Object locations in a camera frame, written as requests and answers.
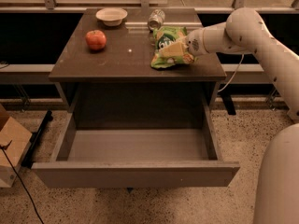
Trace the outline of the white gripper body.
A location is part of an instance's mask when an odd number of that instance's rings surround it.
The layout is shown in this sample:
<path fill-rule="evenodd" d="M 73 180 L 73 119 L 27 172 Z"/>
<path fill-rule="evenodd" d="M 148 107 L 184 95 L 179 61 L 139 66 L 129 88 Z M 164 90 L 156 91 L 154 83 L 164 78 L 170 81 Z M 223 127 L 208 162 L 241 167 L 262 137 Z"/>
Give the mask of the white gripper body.
<path fill-rule="evenodd" d="M 207 54 L 204 46 L 204 28 L 191 31 L 186 36 L 188 51 L 193 56 L 201 56 Z"/>

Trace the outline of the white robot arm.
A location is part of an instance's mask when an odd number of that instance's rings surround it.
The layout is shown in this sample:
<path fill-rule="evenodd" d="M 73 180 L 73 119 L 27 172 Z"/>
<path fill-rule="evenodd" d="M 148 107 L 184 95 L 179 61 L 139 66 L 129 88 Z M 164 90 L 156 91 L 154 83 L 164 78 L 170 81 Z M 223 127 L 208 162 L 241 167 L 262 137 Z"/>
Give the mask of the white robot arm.
<path fill-rule="evenodd" d="M 277 41 L 252 8 L 233 11 L 227 21 L 198 28 L 159 53 L 173 59 L 184 53 L 251 53 L 298 120 L 299 57 Z M 259 171 L 253 224 L 299 224 L 299 123 L 279 132 L 268 145 Z"/>

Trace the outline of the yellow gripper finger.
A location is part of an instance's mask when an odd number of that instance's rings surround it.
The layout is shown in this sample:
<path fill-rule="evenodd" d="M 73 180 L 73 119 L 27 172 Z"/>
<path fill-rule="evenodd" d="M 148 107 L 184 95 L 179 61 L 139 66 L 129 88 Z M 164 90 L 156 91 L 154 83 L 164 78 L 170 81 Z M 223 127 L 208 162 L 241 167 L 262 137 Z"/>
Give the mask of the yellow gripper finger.
<path fill-rule="evenodd" d="M 159 50 L 162 57 L 183 56 L 187 50 L 187 45 L 181 41 L 170 44 L 169 46 Z"/>

